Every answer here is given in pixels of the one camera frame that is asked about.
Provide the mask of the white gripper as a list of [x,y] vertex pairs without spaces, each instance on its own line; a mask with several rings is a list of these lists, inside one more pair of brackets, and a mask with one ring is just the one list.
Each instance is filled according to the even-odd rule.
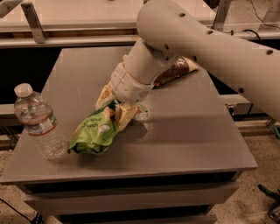
[[124,68],[123,63],[119,63],[111,74],[110,82],[105,85],[95,104],[96,109],[101,109],[115,98],[120,102],[115,107],[115,124],[118,131],[122,131],[129,124],[137,113],[138,105],[130,104],[145,100],[152,85],[145,85],[135,80]]

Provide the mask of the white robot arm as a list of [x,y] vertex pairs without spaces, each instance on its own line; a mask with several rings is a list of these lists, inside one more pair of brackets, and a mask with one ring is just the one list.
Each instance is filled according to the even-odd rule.
[[114,100],[135,108],[179,58],[210,74],[280,121],[280,52],[210,29],[172,0],[150,0],[137,14],[140,39],[111,74],[95,107]]

